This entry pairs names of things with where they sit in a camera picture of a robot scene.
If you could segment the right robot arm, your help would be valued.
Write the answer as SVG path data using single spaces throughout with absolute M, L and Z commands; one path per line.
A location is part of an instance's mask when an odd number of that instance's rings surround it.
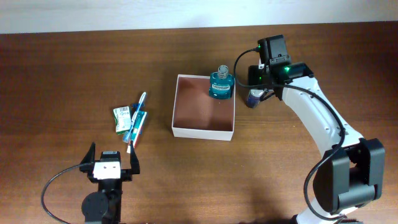
M 321 154 L 308 173 L 303 191 L 308 207 L 292 223 L 347 223 L 347 214 L 382 195 L 385 149 L 378 139 L 365 139 L 330 104 L 303 62 L 292 63 L 283 35 L 260 39 L 258 65 L 248 68 L 251 87 L 247 105 L 272 96 L 299 117 Z M 308 199 L 308 185 L 315 198 Z

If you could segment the clear pump soap bottle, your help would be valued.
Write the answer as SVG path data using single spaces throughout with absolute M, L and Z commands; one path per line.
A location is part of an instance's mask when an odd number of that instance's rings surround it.
M 268 91 L 251 89 L 249 90 L 248 97 L 246 98 L 246 106 L 248 108 L 255 108 L 261 101 L 264 100 Z

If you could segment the green white soap packet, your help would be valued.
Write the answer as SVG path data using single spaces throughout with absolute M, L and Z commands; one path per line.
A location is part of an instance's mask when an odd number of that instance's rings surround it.
M 116 134 L 123 134 L 131 127 L 131 110 L 128 106 L 113 109 L 113 116 L 116 123 Z

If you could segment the blue mouthwash bottle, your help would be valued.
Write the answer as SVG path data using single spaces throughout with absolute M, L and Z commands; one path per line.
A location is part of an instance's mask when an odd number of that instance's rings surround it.
M 220 65 L 216 72 L 210 75 L 209 96 L 219 100 L 231 98 L 234 88 L 234 77 L 226 65 Z

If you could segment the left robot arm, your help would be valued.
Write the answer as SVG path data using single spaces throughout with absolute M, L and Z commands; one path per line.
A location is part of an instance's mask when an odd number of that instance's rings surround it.
M 120 223 L 123 182 L 130 182 L 133 175 L 140 174 L 139 160 L 132 144 L 127 147 L 131 165 L 129 169 L 121 167 L 119 151 L 104 151 L 96 160 L 95 147 L 95 143 L 92 143 L 80 162 L 79 170 L 86 173 L 90 182 L 98 185 L 98 189 L 85 197 L 81 211 L 85 223 Z

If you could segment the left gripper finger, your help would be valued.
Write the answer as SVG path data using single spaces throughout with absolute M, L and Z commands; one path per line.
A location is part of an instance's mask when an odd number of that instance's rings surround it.
M 140 165 L 139 165 L 139 160 L 137 158 L 136 152 L 134 150 L 134 145 L 131 142 L 130 145 L 130 174 L 140 174 Z
M 81 160 L 80 164 L 91 164 L 94 161 L 95 161 L 95 143 L 92 142 L 88 152 Z

